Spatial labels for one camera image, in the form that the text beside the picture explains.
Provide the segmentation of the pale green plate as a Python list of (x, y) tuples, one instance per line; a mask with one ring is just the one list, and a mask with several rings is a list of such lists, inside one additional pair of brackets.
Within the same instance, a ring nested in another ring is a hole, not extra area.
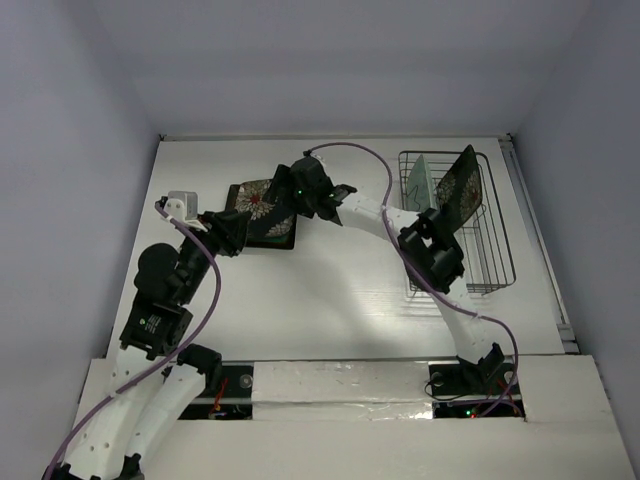
[(414, 212), (424, 212), (436, 207), (435, 185), (429, 164), (423, 155), (419, 155), (408, 165), (404, 207)]

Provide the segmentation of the black floral square plate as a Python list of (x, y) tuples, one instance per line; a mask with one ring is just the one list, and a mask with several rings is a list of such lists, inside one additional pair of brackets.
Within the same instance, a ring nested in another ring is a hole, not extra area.
[(439, 210), (452, 232), (459, 230), (483, 201), (481, 173), (472, 145), (468, 145), (438, 182), (435, 190)]

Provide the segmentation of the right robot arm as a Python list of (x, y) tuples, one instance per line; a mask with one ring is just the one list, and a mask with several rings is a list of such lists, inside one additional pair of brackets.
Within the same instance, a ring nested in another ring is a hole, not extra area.
[(401, 210), (353, 186), (335, 184), (313, 155), (278, 166), (264, 200), (389, 241), (412, 282), (435, 301), (454, 342), (462, 384), (482, 392), (496, 381), (504, 354), (474, 308), (464, 281), (463, 251), (440, 211)]

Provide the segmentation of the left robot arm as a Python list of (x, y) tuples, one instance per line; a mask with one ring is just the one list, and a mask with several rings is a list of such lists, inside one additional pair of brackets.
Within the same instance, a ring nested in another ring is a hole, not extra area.
[(147, 247), (138, 259), (136, 294), (119, 337), (105, 397), (71, 430), (47, 466), (46, 479), (142, 479), (150, 461), (197, 396), (218, 393), (226, 380), (220, 353), (195, 344), (187, 305), (215, 258), (246, 244), (250, 216), (236, 210), (183, 220), (160, 215), (184, 240)]

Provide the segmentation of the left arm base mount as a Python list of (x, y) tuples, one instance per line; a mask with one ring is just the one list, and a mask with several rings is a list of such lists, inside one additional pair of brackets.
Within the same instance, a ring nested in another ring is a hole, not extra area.
[(254, 365), (252, 363), (225, 362), (222, 355), (207, 347), (191, 344), (177, 356), (177, 364), (195, 367), (205, 378), (201, 398), (213, 399), (219, 393), (223, 398), (249, 399), (252, 394)]

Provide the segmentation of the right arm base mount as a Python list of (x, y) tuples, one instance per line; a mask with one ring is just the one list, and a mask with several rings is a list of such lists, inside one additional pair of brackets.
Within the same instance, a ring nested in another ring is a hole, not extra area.
[(512, 373), (514, 365), (505, 359), (497, 343), (487, 357), (477, 364), (457, 358), (453, 363), (432, 363), (425, 392), (440, 401), (467, 396), (490, 396), (499, 392), (505, 383), (505, 374)]

